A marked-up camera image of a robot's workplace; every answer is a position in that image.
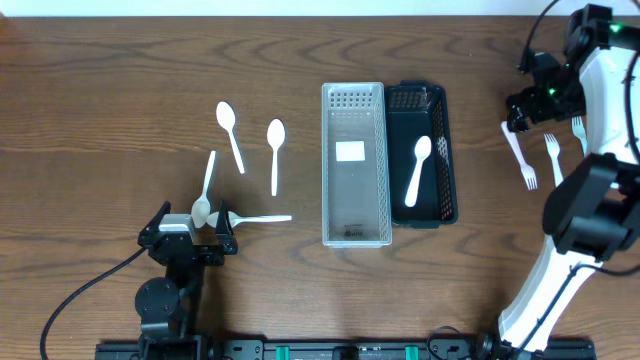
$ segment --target white sticker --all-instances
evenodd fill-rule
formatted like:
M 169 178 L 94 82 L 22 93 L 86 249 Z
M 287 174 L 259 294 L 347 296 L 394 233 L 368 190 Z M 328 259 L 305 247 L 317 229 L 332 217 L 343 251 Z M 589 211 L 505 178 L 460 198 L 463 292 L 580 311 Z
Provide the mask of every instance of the white sticker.
M 364 161 L 364 141 L 340 141 L 336 143 L 337 161 Z

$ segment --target wire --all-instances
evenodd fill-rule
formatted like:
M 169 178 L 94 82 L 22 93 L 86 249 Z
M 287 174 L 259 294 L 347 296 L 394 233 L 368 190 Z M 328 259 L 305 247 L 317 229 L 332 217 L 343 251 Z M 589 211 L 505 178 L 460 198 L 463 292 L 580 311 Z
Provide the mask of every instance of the wire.
M 625 276 L 631 276 L 631 275 L 634 275 L 634 274 L 640 272 L 640 265 L 636 265 L 635 267 L 633 267 L 631 269 L 628 269 L 628 270 L 624 270 L 624 271 L 614 271 L 614 270 L 609 270 L 609 269 L 603 269 L 603 268 L 599 268 L 597 266 L 587 265 L 587 264 L 579 264 L 579 265 L 571 268 L 571 271 L 569 271 L 569 275 L 567 275 L 567 278 L 562 283 L 562 286 L 560 286 L 560 289 L 556 293 L 556 296 L 553 297 L 553 300 L 551 300 L 551 303 L 549 304 L 549 306 L 547 306 L 547 310 L 545 310 L 544 314 L 542 314 L 542 317 L 540 317 L 540 319 L 538 319 L 538 322 L 536 323 L 536 326 L 533 327 L 533 330 L 531 330 L 529 335 L 527 335 L 527 338 L 524 340 L 522 345 L 520 345 L 518 350 L 516 350 L 513 353 L 513 355 L 507 356 L 507 359 L 517 359 L 518 355 L 520 355 L 520 353 L 524 351 L 524 348 L 527 347 L 527 345 L 529 345 L 529 342 L 531 341 L 531 339 L 533 339 L 533 337 L 535 336 L 536 332 L 538 332 L 538 330 L 540 329 L 542 324 L 544 324 L 545 320 L 547 320 L 547 317 L 549 316 L 549 314 L 553 310 L 553 307 L 556 306 L 556 303 L 558 302 L 558 300 L 560 300 L 560 297 L 562 296 L 564 291 L 569 286 L 569 283 L 576 276 L 576 274 L 578 273 L 578 271 L 580 269 L 592 269 L 592 270 L 595 270 L 597 272 L 600 272 L 600 273 L 603 273 L 603 274 L 609 275 L 609 276 L 625 277 Z
M 536 19 L 536 22 L 533 24 L 533 27 L 531 28 L 531 32 L 529 33 L 529 37 L 527 38 L 527 43 L 525 44 L 524 49 L 522 50 L 522 58 L 520 59 L 520 66 L 518 66 L 518 69 L 525 74 L 529 72 L 529 64 L 527 64 L 527 58 L 530 51 L 529 46 L 531 45 L 533 34 L 536 32 L 538 25 L 540 25 L 540 21 L 542 21 L 542 18 L 553 7 L 553 5 L 558 3 L 558 1 L 560 0 L 553 0 L 549 5 L 547 5 L 547 7 L 544 8 L 544 10 L 542 10 L 542 13 L 538 16 L 538 18 Z
M 636 134 L 633 130 L 633 118 L 631 115 L 631 80 L 633 78 L 633 68 L 638 61 L 638 51 L 636 51 L 629 69 L 627 69 L 627 76 L 624 78 L 624 112 L 627 117 L 627 135 L 629 135 L 629 146 L 631 146 L 631 152 L 636 158 L 636 161 L 640 164 L 640 151 L 638 151 L 638 145 L 636 144 Z
M 54 311 L 53 314 L 51 314 L 51 317 L 49 318 L 49 321 L 47 321 L 47 324 L 44 326 L 44 329 L 42 330 L 42 335 L 40 336 L 40 356 L 42 357 L 42 360 L 49 360 L 49 358 L 47 357 L 47 345 L 46 345 L 47 344 L 47 335 L 49 334 L 49 329 L 51 329 L 51 325 L 53 325 L 53 322 L 58 317 L 58 315 L 60 315 L 62 310 L 67 305 L 69 305 L 69 303 L 72 302 L 73 299 L 75 299 L 78 295 L 82 294 L 82 292 L 84 292 L 85 290 L 87 290 L 91 286 L 95 285 L 100 280 L 106 278 L 109 275 L 112 275 L 116 271 L 118 271 L 118 270 L 122 269 L 123 267 L 129 265 L 129 263 L 131 263 L 133 260 L 135 260 L 138 256 L 142 255 L 142 253 L 145 250 L 146 250 L 145 248 L 141 248 L 140 250 L 136 251 L 135 254 L 131 255 L 131 257 L 129 257 L 127 260 L 121 262 L 119 265 L 116 265 L 111 270 L 103 273 L 102 275 L 98 276 L 97 278 L 95 278 L 95 279 L 89 281 L 88 283 L 82 285 L 73 294 L 69 295 L 69 297 L 65 301 L 63 301 L 62 304 L 60 304 L 60 306 L 58 306 L 56 311 Z
M 440 326 L 439 328 L 435 329 L 431 333 L 431 335 L 429 335 L 429 337 L 427 338 L 427 350 L 429 350 L 429 354 L 433 355 L 433 357 L 436 358 L 437 360 L 445 360 L 445 359 L 441 358 L 440 356 L 438 356 L 438 354 L 436 354 L 435 352 L 433 352 L 433 350 L 431 350 L 431 338 L 442 330 L 450 330 L 458 334 L 462 334 L 460 331 L 458 331 L 458 329 L 454 328 L 453 326 Z M 471 354 L 458 358 L 458 360 L 466 360 L 466 359 L 471 359 Z

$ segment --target white plastic spoon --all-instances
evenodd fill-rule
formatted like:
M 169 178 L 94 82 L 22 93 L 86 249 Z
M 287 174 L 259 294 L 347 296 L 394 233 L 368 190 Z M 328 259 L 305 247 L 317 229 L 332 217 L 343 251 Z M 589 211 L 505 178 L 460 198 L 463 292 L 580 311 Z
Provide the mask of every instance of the white plastic spoon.
M 207 216 L 211 213 L 211 204 L 207 199 L 207 191 L 211 182 L 211 174 L 213 173 L 213 162 L 216 159 L 216 152 L 212 151 L 209 155 L 207 163 L 207 171 L 204 174 L 204 185 L 202 185 L 202 195 L 193 203 L 191 207 L 191 218 L 196 228 L 201 228 L 207 222 Z
M 404 204 L 407 205 L 407 207 L 413 207 L 418 199 L 418 186 L 420 185 L 422 164 L 431 154 L 431 139 L 428 136 L 421 137 L 416 143 L 414 152 L 416 154 L 416 167 L 413 169 L 409 189 L 407 189 L 407 196 L 404 198 Z
M 211 227 L 216 227 L 218 224 L 218 215 L 219 213 L 216 211 L 213 214 L 207 217 L 207 224 Z M 229 222 L 231 223 L 231 227 L 234 228 L 238 226 L 238 224 L 243 222 L 280 222 L 280 221 L 289 221 L 293 219 L 291 215 L 268 215 L 268 216 L 251 216 L 251 217 L 242 217 L 238 214 L 229 211 Z
M 233 157 L 236 159 L 236 165 L 240 174 L 244 174 L 244 165 L 242 164 L 242 157 L 240 156 L 240 150 L 238 150 L 238 144 L 236 138 L 233 136 L 233 125 L 236 123 L 236 114 L 229 104 L 224 101 L 218 103 L 216 108 L 216 117 L 218 118 L 218 124 L 229 133 L 229 140 L 231 140 L 231 149 L 233 150 Z
M 273 162 L 271 163 L 271 196 L 278 193 L 278 148 L 284 143 L 284 124 L 280 119 L 273 119 L 267 130 L 267 141 L 273 148 Z

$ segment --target white background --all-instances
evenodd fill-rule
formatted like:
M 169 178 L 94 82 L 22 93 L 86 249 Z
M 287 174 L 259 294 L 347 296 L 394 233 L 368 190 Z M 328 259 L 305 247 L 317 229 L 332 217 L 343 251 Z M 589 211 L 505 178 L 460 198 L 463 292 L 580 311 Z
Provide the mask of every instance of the white background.
M 587 3 L 637 15 L 634 0 L 562 0 L 550 15 Z M 551 0 L 0 0 L 6 16 L 538 15 Z

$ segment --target white plastic fork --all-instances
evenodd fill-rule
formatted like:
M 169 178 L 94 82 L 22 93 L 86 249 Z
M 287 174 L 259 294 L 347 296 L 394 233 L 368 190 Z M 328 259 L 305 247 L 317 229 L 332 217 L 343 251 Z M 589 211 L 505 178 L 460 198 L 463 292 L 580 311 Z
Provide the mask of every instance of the white plastic fork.
M 551 158 L 551 165 L 553 166 L 553 180 L 556 182 L 556 187 L 562 183 L 562 171 L 560 170 L 560 164 L 558 163 L 558 156 L 560 155 L 560 144 L 553 134 L 544 134 L 544 141 L 547 143 L 547 152 Z
M 504 133 L 504 137 L 507 138 L 509 145 L 511 146 L 511 150 L 513 154 L 516 156 L 518 163 L 520 163 L 520 172 L 522 173 L 522 177 L 524 178 L 524 182 L 527 185 L 528 190 L 535 190 L 538 188 L 538 180 L 536 179 L 536 172 L 533 168 L 524 161 L 524 157 L 522 156 L 522 151 L 520 150 L 520 145 L 518 144 L 518 139 L 516 138 L 516 134 L 509 131 L 507 128 L 507 122 L 503 121 L 500 124 L 502 128 L 502 132 Z
M 580 140 L 580 145 L 582 145 L 582 154 L 587 156 L 587 133 L 584 131 L 581 116 L 574 116 L 571 118 L 571 129 L 573 130 L 573 135 Z

